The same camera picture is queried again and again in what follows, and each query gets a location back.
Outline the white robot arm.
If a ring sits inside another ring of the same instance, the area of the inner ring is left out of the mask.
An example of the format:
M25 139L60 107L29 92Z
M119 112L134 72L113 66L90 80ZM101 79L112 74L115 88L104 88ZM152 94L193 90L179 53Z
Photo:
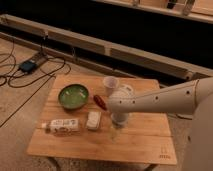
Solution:
M182 171L213 171L213 77L134 95L119 88L107 108L115 122L132 112L193 115Z

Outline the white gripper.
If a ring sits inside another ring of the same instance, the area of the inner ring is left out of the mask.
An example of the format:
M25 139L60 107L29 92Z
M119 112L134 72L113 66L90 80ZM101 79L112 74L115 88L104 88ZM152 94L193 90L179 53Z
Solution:
M115 127L124 127L127 124L128 118L129 118L128 113L111 114L112 123ZM118 129L111 127L111 139L114 141L117 136L118 136Z

